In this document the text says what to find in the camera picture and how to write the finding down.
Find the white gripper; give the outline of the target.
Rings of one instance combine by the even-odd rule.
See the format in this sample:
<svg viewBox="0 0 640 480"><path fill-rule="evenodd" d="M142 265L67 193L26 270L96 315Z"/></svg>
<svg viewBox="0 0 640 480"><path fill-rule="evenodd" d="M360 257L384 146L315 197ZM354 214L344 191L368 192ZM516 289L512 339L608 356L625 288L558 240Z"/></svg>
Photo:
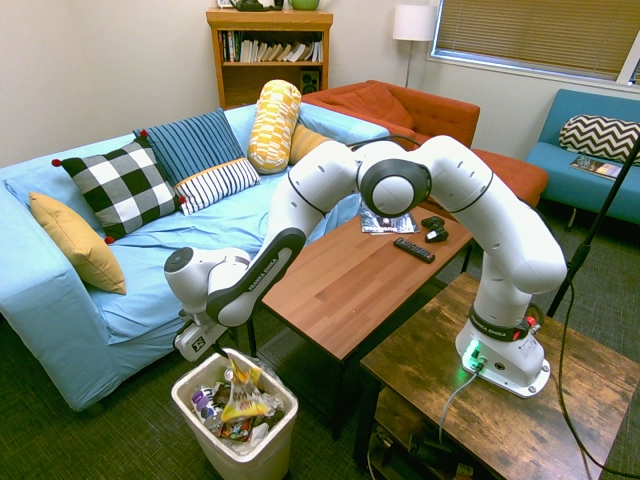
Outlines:
<svg viewBox="0 0 640 480"><path fill-rule="evenodd" d="M228 352L216 343L227 330L227 327L219 324L201 326L189 321L177 332L173 345L190 362L197 361L210 347L217 354L230 359Z"/></svg>

